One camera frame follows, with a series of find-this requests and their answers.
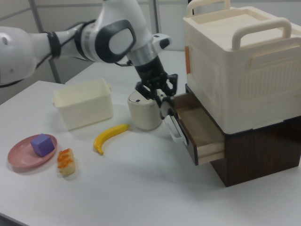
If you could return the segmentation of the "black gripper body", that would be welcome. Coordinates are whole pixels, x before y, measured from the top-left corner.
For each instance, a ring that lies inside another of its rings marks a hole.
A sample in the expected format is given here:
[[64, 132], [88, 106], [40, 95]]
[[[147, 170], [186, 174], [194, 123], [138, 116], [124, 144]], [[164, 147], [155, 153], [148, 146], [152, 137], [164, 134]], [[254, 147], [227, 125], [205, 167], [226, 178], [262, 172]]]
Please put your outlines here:
[[167, 73], [158, 56], [146, 64], [135, 66], [135, 69], [143, 85], [165, 85], [167, 81]]

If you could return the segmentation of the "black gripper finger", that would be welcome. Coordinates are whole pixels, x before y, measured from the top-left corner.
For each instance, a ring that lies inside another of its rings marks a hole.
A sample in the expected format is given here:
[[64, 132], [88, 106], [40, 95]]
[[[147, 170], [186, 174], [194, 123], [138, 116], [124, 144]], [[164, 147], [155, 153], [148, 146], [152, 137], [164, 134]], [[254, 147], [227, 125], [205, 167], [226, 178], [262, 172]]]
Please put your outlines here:
[[167, 76], [167, 82], [162, 90], [162, 107], [160, 109], [161, 117], [167, 117], [168, 115], [174, 115], [174, 96], [177, 91], [178, 75], [172, 74]]
[[144, 86], [140, 81], [136, 84], [136, 91], [138, 91], [144, 98], [148, 100], [153, 100], [158, 105], [159, 109], [162, 107], [162, 97], [159, 90], [150, 90], [148, 87]]

